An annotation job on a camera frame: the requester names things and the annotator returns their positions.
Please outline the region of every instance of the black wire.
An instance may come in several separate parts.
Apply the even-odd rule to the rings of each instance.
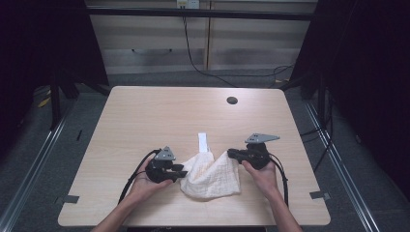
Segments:
[[[283,167],[281,166],[281,163],[280,163],[278,158],[277,158],[277,160],[280,163],[280,165],[276,161],[274,161],[272,158],[269,158],[269,159],[275,164],[275,166],[278,168],[278,170],[280,172],[280,176],[281,176],[282,181],[283,181],[283,200],[284,200],[284,203],[287,205],[287,207],[289,207],[289,192],[288,192],[288,188],[287,188],[287,178],[284,174]]]
[[[323,159],[325,158],[325,155],[328,153],[328,151],[329,151],[331,145],[333,144],[333,140],[332,140],[332,138],[333,138],[333,131],[334,131],[334,129],[333,129],[333,126],[334,126],[334,125],[333,125],[333,100],[332,100],[332,98],[331,98],[331,96],[330,96],[330,93],[328,93],[328,106],[329,106],[328,113],[329,113],[330,124],[331,124],[331,134],[330,134],[330,136],[329,136],[329,139],[327,140],[327,143],[328,143],[328,144],[327,144],[327,146],[326,146],[326,148],[325,148],[325,151],[323,151],[322,155],[320,156],[319,162],[316,163],[316,165],[314,166],[313,172],[316,172],[316,170],[317,170],[317,168],[319,167],[320,163],[322,163]]]
[[[130,188],[130,185],[132,184],[132,181],[135,179],[135,177],[136,177],[137,175],[141,174],[142,172],[145,172],[145,171],[140,171],[140,172],[137,173],[137,171],[139,170],[139,168],[142,166],[142,163],[144,163],[144,161],[145,161],[146,159],[148,159],[151,155],[153,155],[154,153],[157,154],[157,153],[159,153],[160,151],[161,151],[161,149],[159,149],[159,150],[154,150],[154,151],[148,153],[148,154],[144,157],[144,159],[142,159],[141,163],[136,167],[135,171],[132,173],[132,175],[131,175],[130,178],[128,179],[126,185],[124,186],[124,189],[123,189],[123,191],[121,192],[120,199],[118,200],[118,204],[120,204],[120,202],[121,202],[121,201],[124,199],[124,197],[126,196],[127,191],[128,191],[128,189]]]
[[[275,85],[276,75],[277,75],[277,74],[282,73],[282,72],[286,71],[286,70],[289,69],[289,68],[293,68],[293,65],[290,65],[290,66],[279,66],[279,67],[274,68],[274,73],[272,73],[272,74],[262,74],[262,75],[254,75],[254,74],[218,74],[218,75],[216,75],[216,74],[210,74],[210,73],[203,72],[203,71],[199,70],[199,69],[195,66],[195,64],[193,63],[193,61],[192,61],[192,56],[191,56],[191,54],[190,54],[190,41],[189,41],[189,39],[188,39],[187,18],[186,18],[186,17],[183,17],[183,21],[184,21],[185,39],[186,39],[186,41],[187,41],[188,55],[189,55],[189,57],[190,57],[190,64],[193,66],[193,68],[194,68],[197,72],[199,72],[199,73],[201,73],[201,74],[203,74],[203,75],[207,75],[207,76],[211,76],[211,77],[217,78],[218,80],[221,80],[221,81],[223,81],[224,83],[226,83],[226,84],[228,84],[228,85],[230,85],[230,86],[232,86],[232,87],[234,87],[234,88],[239,88],[239,87],[236,86],[236,85],[234,85],[234,84],[232,84],[232,83],[230,83],[230,82],[228,82],[228,81],[226,81],[226,80],[224,80],[224,79],[221,78],[221,77],[222,77],[222,76],[224,76],[224,77],[228,77],[228,76],[240,76],[240,77],[253,77],[253,76],[254,76],[254,77],[268,77],[268,76],[273,76],[273,77],[275,78],[274,83],[271,84],[271,85],[268,87],[268,88],[271,88],[273,85]]]
[[[306,140],[306,141],[302,141],[303,143],[309,143],[309,142],[311,142],[311,141],[314,141],[314,140],[316,140],[317,138],[319,138],[320,136],[319,135],[317,135],[317,136],[315,136],[314,138],[311,138],[311,139],[308,139],[308,140]]]

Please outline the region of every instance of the crumpled towel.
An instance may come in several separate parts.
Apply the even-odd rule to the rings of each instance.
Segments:
[[[181,191],[194,198],[216,198],[240,193],[238,162],[224,152],[217,160],[211,152],[198,153],[182,163],[188,171]]]

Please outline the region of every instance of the forearm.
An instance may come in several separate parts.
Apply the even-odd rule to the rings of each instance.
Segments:
[[[126,196],[124,200],[121,201],[121,203],[92,231],[117,231],[138,204],[138,200]]]
[[[272,213],[280,232],[302,231],[296,219],[290,213],[289,208],[283,201],[280,192],[276,189],[271,191],[267,196],[271,205]]]

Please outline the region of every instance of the aluminum rail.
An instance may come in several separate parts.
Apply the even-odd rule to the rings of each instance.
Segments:
[[[0,232],[10,232],[15,226],[18,216],[24,207],[36,181],[38,180],[44,165],[51,154],[52,148],[54,147],[57,138],[60,136],[61,131],[66,123],[67,116],[73,109],[75,102],[72,101],[68,106],[65,115],[61,118],[59,124],[52,130],[47,139],[45,140],[42,149],[38,152],[36,159],[27,172],[24,180],[20,184],[14,198],[7,206],[3,215],[0,218]]]
[[[319,120],[317,119],[317,112],[311,102],[307,102],[306,104],[307,112],[310,116],[311,121],[313,122],[314,126],[316,127],[320,139],[323,142],[325,147],[328,147],[328,143],[330,141],[330,136],[326,130],[321,130],[321,125]],[[343,186],[349,195],[350,201],[353,204],[353,207],[356,210],[356,213],[359,216],[365,230],[367,232],[379,232],[379,227],[371,213],[370,208],[368,207],[367,203],[363,199],[362,195],[360,194],[358,188],[356,187],[352,177],[349,174],[346,166],[341,159],[340,154],[338,153],[335,145],[332,143],[329,146],[329,158],[332,161],[332,164],[335,167],[338,177],[340,178]]]

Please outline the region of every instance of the gray carpet floor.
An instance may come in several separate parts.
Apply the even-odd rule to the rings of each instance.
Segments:
[[[223,74],[267,74],[261,71],[217,71]],[[116,74],[110,77],[111,87],[116,85],[141,86],[206,86],[231,87],[216,77],[197,72],[161,72],[142,74]],[[273,88],[283,83],[284,76],[224,76],[223,79],[237,87]],[[85,86],[78,86],[76,101],[62,99],[63,108],[73,103],[67,122],[46,161],[44,169],[25,203],[13,231],[89,231],[90,228],[67,228],[57,223],[62,206],[55,203],[59,196],[69,192],[73,178],[81,163],[87,145],[103,111],[107,97],[95,93]],[[305,101],[300,97],[299,88],[285,92],[292,114],[300,133],[311,131],[311,122]],[[20,128],[20,136],[7,157],[0,164],[0,213],[3,214],[13,199],[35,156],[40,151],[48,135],[51,122],[50,104],[37,108],[43,96],[36,96],[33,107]],[[349,123],[334,107],[334,143],[352,175],[360,193],[371,209],[380,231],[409,231],[410,205],[389,177],[378,167],[368,149],[359,144]],[[324,146],[317,133],[302,137],[312,167],[318,162]],[[332,221],[326,226],[304,227],[305,231],[365,231],[356,210],[350,201],[331,161],[324,158],[316,178],[319,186],[331,195],[326,201]]]

